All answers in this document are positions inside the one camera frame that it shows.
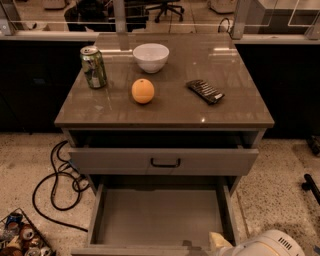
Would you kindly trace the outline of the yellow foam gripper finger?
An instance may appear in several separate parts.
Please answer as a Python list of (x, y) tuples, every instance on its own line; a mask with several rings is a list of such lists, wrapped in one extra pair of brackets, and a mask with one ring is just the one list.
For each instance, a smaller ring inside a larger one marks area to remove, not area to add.
[(209, 243), (210, 249), (213, 252), (224, 248), (224, 247), (232, 247), (232, 244), (227, 241), (220, 233), (210, 232), (209, 233)]

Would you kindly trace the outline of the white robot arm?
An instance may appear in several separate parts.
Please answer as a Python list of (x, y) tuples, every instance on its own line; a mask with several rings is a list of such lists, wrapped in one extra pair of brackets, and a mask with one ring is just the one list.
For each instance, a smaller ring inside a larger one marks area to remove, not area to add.
[(279, 230), (265, 231), (236, 246), (221, 234), (210, 232), (209, 242), (214, 256), (305, 256), (300, 245)]

